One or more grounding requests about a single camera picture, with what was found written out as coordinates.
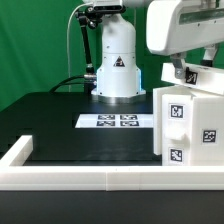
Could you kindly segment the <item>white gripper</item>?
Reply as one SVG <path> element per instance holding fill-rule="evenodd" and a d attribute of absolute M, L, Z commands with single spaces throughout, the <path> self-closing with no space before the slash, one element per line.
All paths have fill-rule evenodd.
<path fill-rule="evenodd" d="M 186 51 L 206 46 L 201 64 L 212 67 L 216 43 L 223 41 L 224 0 L 153 0 L 148 7 L 147 47 L 152 54 L 171 55 L 177 79 L 185 78 Z"/>

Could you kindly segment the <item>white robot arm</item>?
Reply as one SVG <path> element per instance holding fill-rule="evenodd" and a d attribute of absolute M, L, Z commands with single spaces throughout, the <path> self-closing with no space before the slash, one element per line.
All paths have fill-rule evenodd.
<path fill-rule="evenodd" d="M 102 64 L 92 95 L 108 102 L 128 102 L 145 94 L 136 65 L 136 30 L 122 13 L 145 7 L 146 45 L 150 53 L 171 58 L 175 78 L 192 72 L 189 50 L 224 41 L 224 0 L 83 0 L 87 14 L 102 19 Z"/>

